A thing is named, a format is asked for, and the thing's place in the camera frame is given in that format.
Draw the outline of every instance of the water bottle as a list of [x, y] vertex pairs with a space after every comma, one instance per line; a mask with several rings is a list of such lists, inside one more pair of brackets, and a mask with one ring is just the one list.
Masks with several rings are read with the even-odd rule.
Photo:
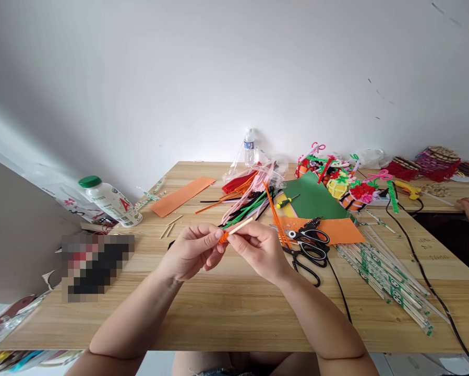
[[245, 132], [245, 166], [255, 165], [255, 137], [251, 128], [246, 128]]

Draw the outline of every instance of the red flower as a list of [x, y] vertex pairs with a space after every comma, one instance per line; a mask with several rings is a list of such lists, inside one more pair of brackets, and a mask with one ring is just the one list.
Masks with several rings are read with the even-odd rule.
[[366, 183], [361, 183], [361, 185], [351, 188], [349, 191], [356, 199], [358, 199], [365, 194], [366, 195], [373, 194], [375, 191], [375, 188]]

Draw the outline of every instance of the floor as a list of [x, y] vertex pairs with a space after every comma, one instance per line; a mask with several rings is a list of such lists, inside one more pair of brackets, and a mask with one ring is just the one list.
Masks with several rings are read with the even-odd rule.
[[[370, 354], [380, 376], [440, 376], [445, 373], [441, 365], [459, 375], [469, 373], [468, 362], [458, 354]], [[173, 351], [147, 353], [137, 376], [170, 376]], [[36, 367], [22, 372], [21, 376], [63, 376], [69, 366], [57, 368]]]

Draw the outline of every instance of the screwdriver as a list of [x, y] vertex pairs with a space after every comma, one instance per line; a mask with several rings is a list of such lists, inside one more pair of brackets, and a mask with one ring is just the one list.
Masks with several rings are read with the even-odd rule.
[[294, 196], [294, 197], [292, 197], [292, 198], [287, 198], [286, 200], [280, 201], [280, 202], [278, 202], [278, 204], [276, 205], [276, 207], [277, 207], [278, 209], [281, 209], [283, 206], [285, 206], [286, 204], [292, 202], [293, 199], [295, 199], [295, 198], [297, 198], [297, 197], [299, 197], [299, 196], [300, 196], [300, 194], [298, 194], [298, 195], [296, 195], [296, 196]]

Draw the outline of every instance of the white wall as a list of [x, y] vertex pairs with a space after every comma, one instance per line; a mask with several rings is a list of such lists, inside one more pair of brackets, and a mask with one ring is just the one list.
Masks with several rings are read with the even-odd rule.
[[435, 6], [0, 1], [0, 113], [132, 199], [178, 160], [231, 161], [246, 125], [292, 161], [315, 140], [469, 159], [469, 0]]

